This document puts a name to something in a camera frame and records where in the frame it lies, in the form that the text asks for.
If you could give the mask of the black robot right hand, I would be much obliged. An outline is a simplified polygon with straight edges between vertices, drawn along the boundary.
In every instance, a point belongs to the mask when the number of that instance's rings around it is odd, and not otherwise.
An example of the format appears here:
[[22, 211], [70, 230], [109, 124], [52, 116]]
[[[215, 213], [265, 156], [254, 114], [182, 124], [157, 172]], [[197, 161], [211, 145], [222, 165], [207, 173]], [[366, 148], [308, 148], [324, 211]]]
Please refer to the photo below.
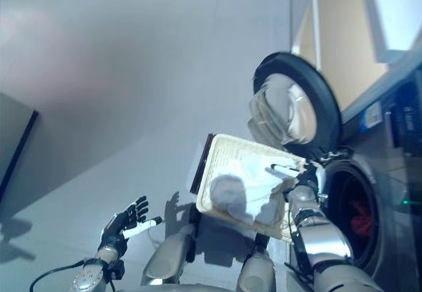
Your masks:
[[317, 199], [317, 196], [321, 193], [321, 190], [326, 182], [325, 168], [315, 161], [306, 163], [303, 170], [278, 163], [272, 163], [270, 167], [265, 168], [265, 171], [280, 179], [295, 179], [295, 184], [292, 187], [285, 188], [282, 192], [286, 202], [289, 202], [289, 193], [298, 186], [309, 187], [314, 199]]

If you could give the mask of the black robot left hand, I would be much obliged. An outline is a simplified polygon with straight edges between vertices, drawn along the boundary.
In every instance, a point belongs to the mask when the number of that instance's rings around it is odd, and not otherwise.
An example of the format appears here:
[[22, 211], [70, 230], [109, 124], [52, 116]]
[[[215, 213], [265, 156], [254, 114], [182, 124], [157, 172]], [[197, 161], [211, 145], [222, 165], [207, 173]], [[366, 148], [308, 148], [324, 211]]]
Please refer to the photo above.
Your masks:
[[114, 214], [102, 230], [98, 250], [112, 248], [117, 253], [116, 259], [120, 259], [126, 253], [127, 242], [131, 237], [161, 224], [163, 219], [160, 216], [146, 217], [148, 205], [147, 197], [141, 196], [122, 212]]

